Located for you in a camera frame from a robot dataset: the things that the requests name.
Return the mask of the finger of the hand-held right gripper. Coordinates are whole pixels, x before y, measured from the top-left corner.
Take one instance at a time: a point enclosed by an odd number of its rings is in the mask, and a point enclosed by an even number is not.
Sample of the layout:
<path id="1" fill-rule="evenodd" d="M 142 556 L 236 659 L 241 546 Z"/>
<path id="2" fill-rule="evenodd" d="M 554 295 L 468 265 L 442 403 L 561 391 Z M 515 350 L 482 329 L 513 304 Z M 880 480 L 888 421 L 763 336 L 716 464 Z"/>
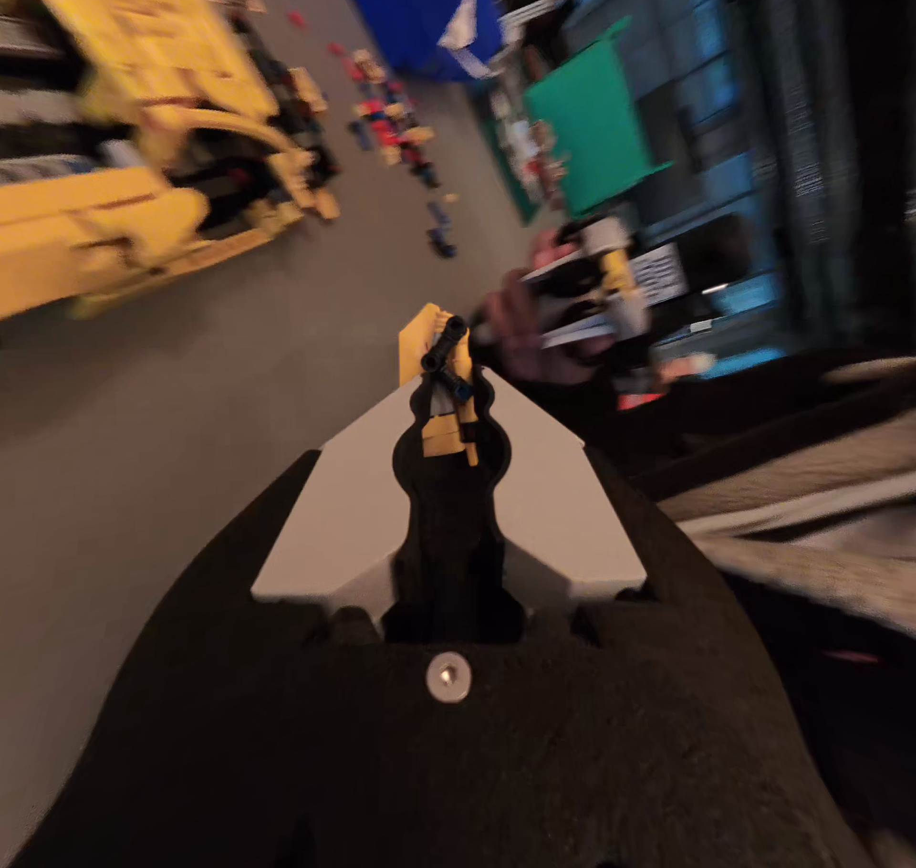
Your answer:
<path id="1" fill-rule="evenodd" d="M 650 308 L 642 304 L 570 304 L 546 322 L 540 347 L 565 347 L 603 337 L 621 343 L 649 330 Z"/>
<path id="2" fill-rule="evenodd" d="M 535 296 L 586 296 L 595 290 L 630 293 L 631 264 L 626 247 L 594 253 L 576 251 L 521 279 Z"/>

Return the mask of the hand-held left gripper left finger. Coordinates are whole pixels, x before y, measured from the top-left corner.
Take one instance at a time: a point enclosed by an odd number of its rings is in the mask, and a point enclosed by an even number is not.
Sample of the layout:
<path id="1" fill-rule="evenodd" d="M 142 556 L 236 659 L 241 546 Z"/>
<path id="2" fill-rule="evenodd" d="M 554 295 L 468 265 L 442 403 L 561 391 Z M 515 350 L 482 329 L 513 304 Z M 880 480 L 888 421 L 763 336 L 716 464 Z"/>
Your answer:
<path id="1" fill-rule="evenodd" d="M 420 378 L 390 393 L 328 440 L 251 586 L 260 602 L 387 611 L 392 563 L 404 545 L 410 499 L 397 481 L 398 440 L 415 423 Z"/>

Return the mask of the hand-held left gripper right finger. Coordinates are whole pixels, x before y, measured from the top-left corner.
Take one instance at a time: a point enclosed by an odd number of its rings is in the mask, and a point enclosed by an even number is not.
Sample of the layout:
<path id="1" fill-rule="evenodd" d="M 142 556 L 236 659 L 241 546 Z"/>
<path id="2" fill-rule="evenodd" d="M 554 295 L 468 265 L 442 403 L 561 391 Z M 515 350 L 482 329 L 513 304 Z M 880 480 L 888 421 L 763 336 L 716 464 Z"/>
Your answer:
<path id="1" fill-rule="evenodd" d="M 567 612 L 640 590 L 647 573 L 582 439 L 503 379 L 489 420 L 508 441 L 493 490 L 503 583 L 527 612 Z"/>

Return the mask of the small yellow brick assembly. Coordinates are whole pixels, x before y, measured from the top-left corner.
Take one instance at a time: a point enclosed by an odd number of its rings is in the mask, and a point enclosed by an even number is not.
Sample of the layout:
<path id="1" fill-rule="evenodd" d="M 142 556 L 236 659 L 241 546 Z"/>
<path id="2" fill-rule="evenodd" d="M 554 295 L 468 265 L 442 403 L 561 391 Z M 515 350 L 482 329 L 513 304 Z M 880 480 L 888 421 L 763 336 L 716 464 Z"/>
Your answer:
<path id="1" fill-rule="evenodd" d="M 400 384 L 424 376 L 431 385 L 429 417 L 421 430 L 423 456 L 463 454 L 478 465 L 473 362 L 464 319 L 425 304 L 397 337 Z"/>

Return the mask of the yellow brick car model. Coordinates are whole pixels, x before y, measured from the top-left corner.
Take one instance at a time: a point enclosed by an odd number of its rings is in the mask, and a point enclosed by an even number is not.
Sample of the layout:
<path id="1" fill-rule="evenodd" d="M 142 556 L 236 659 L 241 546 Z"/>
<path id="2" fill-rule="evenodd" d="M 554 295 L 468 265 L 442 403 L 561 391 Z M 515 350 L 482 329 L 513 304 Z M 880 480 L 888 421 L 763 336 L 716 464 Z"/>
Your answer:
<path id="1" fill-rule="evenodd" d="M 1 317 L 89 317 L 338 220 L 326 100 L 261 0 L 2 0 Z"/>

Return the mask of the person's right hand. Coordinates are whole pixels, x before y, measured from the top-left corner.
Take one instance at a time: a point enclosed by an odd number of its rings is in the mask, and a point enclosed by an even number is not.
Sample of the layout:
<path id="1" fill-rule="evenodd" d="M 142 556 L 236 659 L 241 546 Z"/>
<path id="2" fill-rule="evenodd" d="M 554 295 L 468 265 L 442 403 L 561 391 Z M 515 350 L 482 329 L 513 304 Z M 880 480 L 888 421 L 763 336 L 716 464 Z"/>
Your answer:
<path id="1" fill-rule="evenodd" d="M 556 230 L 537 234 L 527 265 L 509 271 L 483 304 L 498 352 L 500 374 L 510 381 L 573 386 L 590 381 L 597 366 L 592 357 L 614 346 L 611 335 L 595 336 L 571 347 L 541 345 L 538 307 L 522 283 L 528 273 L 569 256 L 573 244 L 557 244 Z"/>

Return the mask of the dark green tray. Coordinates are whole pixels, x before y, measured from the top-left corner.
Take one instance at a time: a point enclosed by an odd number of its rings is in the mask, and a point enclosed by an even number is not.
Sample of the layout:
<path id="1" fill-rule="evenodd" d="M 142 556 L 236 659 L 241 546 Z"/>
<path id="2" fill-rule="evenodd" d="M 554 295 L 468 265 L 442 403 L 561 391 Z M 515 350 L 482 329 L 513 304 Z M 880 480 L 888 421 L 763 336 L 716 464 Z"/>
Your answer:
<path id="1" fill-rule="evenodd" d="M 496 79 L 476 81 L 468 95 L 487 151 L 522 224 L 528 226 L 548 202 L 541 152 L 531 125 Z"/>

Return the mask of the green corrugated box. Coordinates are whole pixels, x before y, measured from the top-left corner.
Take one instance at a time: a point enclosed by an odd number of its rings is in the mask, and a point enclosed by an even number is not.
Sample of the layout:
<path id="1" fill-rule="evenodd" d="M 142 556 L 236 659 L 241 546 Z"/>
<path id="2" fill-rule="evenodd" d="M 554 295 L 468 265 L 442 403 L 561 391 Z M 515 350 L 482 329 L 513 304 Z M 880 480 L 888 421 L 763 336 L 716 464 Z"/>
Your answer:
<path id="1" fill-rule="evenodd" d="M 630 22 L 612 24 L 523 94 L 531 120 L 550 125 L 555 150 L 567 156 L 560 188 L 572 219 L 673 164 L 655 161 L 625 78 L 616 42 Z"/>

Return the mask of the scattered coloured brick pieces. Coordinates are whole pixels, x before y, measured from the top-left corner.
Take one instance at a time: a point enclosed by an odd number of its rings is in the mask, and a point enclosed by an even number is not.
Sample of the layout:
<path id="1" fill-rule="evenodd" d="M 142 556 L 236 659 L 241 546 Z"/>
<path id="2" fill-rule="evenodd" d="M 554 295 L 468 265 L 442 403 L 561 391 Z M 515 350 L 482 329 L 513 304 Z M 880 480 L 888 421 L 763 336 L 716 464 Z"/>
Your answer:
<path id="1" fill-rule="evenodd" d="M 349 50 L 337 42 L 329 42 L 327 49 L 358 94 L 347 129 L 362 151 L 375 152 L 387 167 L 404 165 L 429 192 L 429 248 L 442 259 L 453 259 L 457 245 L 446 207 L 455 203 L 457 196 L 443 192 L 439 173 L 429 159 L 427 149 L 434 131 L 418 121 L 416 104 L 404 84 L 370 50 Z"/>

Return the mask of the blue plastic bin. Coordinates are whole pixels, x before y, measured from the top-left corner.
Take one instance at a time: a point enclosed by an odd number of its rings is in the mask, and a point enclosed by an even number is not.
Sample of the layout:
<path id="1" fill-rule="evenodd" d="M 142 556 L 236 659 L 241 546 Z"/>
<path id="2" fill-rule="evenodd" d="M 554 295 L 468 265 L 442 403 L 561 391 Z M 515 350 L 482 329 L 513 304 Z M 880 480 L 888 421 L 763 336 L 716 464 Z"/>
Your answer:
<path id="1" fill-rule="evenodd" d="M 353 1 L 396 72 L 440 84 L 475 82 L 495 75 L 490 62 L 504 45 L 496 0 L 477 0 L 477 38 L 469 48 L 455 53 L 438 41 L 459 0 Z"/>

